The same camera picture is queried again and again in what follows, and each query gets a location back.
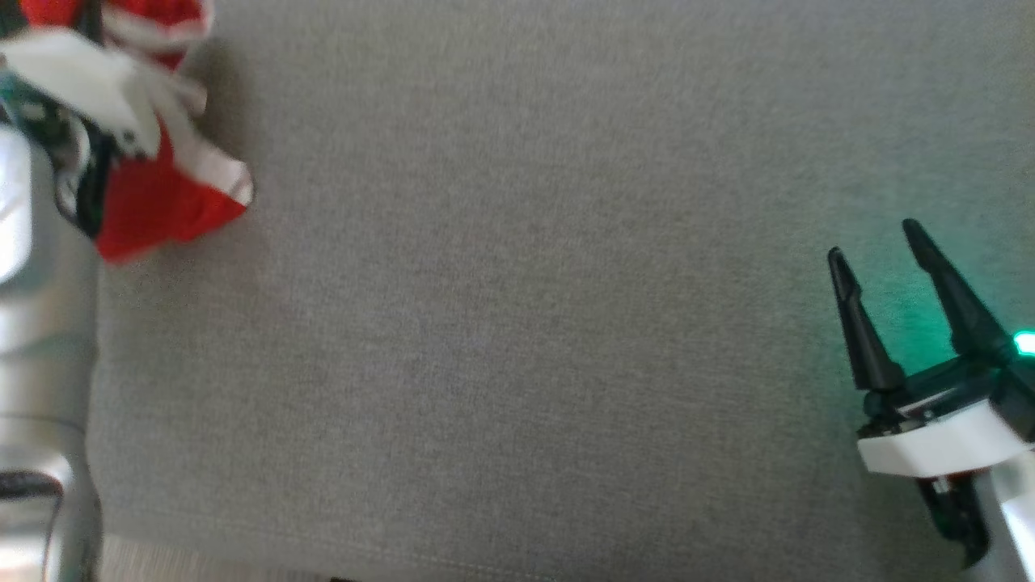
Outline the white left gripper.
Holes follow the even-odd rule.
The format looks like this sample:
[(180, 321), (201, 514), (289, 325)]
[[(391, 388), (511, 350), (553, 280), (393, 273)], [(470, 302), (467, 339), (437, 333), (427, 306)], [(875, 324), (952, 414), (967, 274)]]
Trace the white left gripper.
[(56, 202), (85, 235), (103, 227), (108, 176), (118, 162), (158, 156), (162, 130), (151, 90), (202, 113), (188, 78), (140, 62), (75, 31), (21, 31), (2, 41), (2, 110), (56, 163)]

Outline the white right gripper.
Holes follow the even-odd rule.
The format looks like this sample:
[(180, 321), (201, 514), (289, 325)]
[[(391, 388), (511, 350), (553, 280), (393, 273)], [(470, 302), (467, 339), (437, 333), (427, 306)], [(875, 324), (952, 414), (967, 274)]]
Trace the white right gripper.
[[(868, 424), (857, 449), (873, 473), (941, 478), (990, 468), (1033, 449), (1033, 354), (1021, 352), (986, 303), (920, 221), (901, 221), (919, 267), (931, 277), (962, 357), (906, 378), (862, 302), (862, 286), (840, 248), (827, 262), (851, 376), (864, 390)], [(983, 367), (982, 361), (995, 367)]]

